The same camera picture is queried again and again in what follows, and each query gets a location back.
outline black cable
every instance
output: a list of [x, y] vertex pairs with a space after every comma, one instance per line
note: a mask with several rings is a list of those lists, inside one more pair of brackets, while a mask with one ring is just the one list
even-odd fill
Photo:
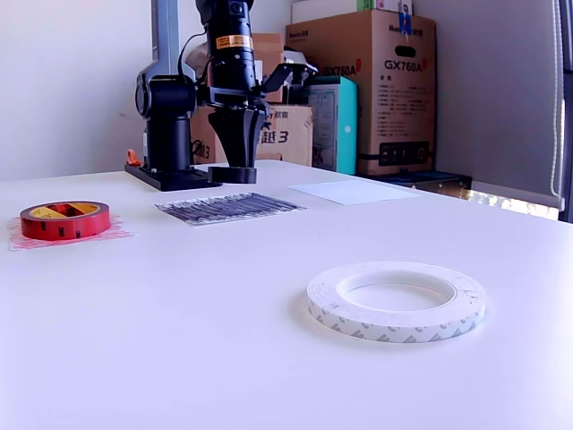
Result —
[[203, 69], [203, 74], [201, 75], [201, 78], [199, 78], [199, 80], [197, 81], [197, 84], [202, 84], [205, 82], [205, 79], [207, 78], [207, 72], [209, 71], [209, 65], [211, 64], [211, 61], [213, 61], [213, 57], [211, 57], [209, 59], [209, 61], [205, 64], [205, 68]]
[[179, 72], [179, 76], [183, 78], [185, 83], [189, 83], [187, 82], [187, 77], [183, 73], [183, 55], [185, 53], [185, 50], [187, 49], [187, 45], [189, 45], [189, 42], [191, 42], [193, 39], [198, 38], [199, 36], [204, 36], [205, 34], [207, 34], [206, 30], [203, 33], [193, 34], [190, 38], [187, 39], [187, 41], [183, 45], [183, 49], [181, 49], [181, 54], [179, 54], [179, 61], [177, 62], [177, 71]]

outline orange label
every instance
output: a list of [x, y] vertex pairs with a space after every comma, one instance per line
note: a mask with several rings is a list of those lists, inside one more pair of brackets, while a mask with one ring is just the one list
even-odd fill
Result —
[[247, 47], [252, 49], [252, 39], [248, 36], [223, 36], [217, 38], [217, 49], [226, 49], [228, 47]]

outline tape roll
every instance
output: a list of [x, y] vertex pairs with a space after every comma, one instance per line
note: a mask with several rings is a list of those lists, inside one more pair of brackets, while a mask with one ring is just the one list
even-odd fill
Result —
[[30, 239], [71, 240], [96, 236], [111, 226], [109, 206], [97, 202], [55, 202], [21, 212], [21, 232]]
[[[387, 311], [358, 305], [348, 293], [374, 284], [405, 284], [439, 293], [443, 305]], [[325, 271], [307, 289], [308, 308], [320, 323], [360, 339], [394, 343], [445, 340], [474, 329], [485, 315], [485, 291], [472, 278], [413, 262], [369, 262]]]

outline white paper sheet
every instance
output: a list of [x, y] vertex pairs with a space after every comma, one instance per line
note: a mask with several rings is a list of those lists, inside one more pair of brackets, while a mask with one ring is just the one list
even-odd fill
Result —
[[418, 194], [398, 190], [387, 185], [358, 180], [292, 185], [289, 188], [345, 205], [408, 199], [419, 196]]

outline white table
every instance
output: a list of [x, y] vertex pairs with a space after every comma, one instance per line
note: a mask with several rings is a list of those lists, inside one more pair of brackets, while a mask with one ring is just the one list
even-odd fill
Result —
[[[287, 185], [347, 176], [259, 168], [258, 185], [179, 193], [125, 173], [0, 184], [2, 219], [94, 200], [139, 233], [11, 252], [0, 229], [0, 428], [573, 428], [573, 227], [429, 193], [341, 206]], [[152, 207], [242, 191], [309, 210], [191, 228]], [[476, 278], [486, 321], [392, 345], [308, 315], [310, 278], [380, 260]]]

